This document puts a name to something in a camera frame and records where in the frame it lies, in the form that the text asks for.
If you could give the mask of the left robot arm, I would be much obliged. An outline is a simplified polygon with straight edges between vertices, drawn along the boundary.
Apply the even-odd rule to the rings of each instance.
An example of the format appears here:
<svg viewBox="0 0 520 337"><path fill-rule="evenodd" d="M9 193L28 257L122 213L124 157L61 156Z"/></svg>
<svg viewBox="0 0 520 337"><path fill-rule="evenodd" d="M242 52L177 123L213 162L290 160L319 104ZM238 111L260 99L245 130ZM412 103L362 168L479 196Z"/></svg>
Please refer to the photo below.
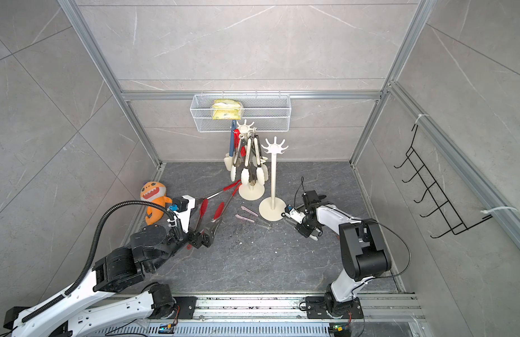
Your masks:
<svg viewBox="0 0 520 337"><path fill-rule="evenodd" d="M100 260L95 259L103 228L109 217L125 206L151 206L168 217L167 226L149 225L131 235L129 244ZM95 304L143 282L186 245L210 247L212 233L184 231L181 222L187 208L172 207L143 200L120 202L107 210L94 232L87 261L72 285L50 299L32 306L15 306L6 312L5 336L86 336L125 320L178 319L180 307L167 284L154 283L139 295L117 303Z"/></svg>

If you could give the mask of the wide cream handle tongs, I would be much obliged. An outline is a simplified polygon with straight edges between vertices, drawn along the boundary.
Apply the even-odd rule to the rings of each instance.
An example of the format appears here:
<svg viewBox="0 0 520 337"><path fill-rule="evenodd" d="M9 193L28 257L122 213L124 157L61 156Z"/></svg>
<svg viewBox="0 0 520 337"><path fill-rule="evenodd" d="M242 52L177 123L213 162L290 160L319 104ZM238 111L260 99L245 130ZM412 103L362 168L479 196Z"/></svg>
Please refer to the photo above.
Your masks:
<svg viewBox="0 0 520 337"><path fill-rule="evenodd" d="M268 169L265 165L266 159L264 159L262 153L261 153L261 147L259 144L259 137L254 137L254 149L255 149L255 156L257 160L257 182L261 185L265 185L265 182L268 181Z"/></svg>

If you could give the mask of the blue handle cream tongs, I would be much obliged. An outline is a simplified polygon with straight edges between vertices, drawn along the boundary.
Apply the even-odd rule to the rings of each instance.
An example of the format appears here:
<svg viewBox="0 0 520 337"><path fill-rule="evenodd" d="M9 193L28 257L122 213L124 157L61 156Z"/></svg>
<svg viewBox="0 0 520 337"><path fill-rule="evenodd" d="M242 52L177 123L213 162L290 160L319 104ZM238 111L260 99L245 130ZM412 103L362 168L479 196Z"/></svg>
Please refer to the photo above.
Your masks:
<svg viewBox="0 0 520 337"><path fill-rule="evenodd" d="M234 182L236 180L236 170L234 167L234 152L236 149L236 130L237 130L237 121L233 120L231 123L230 130L230 145L229 145L229 154L224 158L224 164L227 170L230 172L230 179Z"/></svg>

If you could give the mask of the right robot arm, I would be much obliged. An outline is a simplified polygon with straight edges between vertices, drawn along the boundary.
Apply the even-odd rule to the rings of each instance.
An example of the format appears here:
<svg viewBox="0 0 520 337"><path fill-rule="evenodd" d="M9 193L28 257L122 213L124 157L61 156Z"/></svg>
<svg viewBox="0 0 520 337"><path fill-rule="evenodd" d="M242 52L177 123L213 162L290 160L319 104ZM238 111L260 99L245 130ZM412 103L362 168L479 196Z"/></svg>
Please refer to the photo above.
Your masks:
<svg viewBox="0 0 520 337"><path fill-rule="evenodd" d="M309 319L361 318L363 311L358 293L367 283L384 279L392 269L385 229L400 238L373 218L358 218L342 211L334 204L310 190L302 194L303 204L285 207L284 216L295 222L295 230L304 237L318 239L326 227L340 239L343 269L338 278L327 286L322 297L308 296L299 304Z"/></svg>

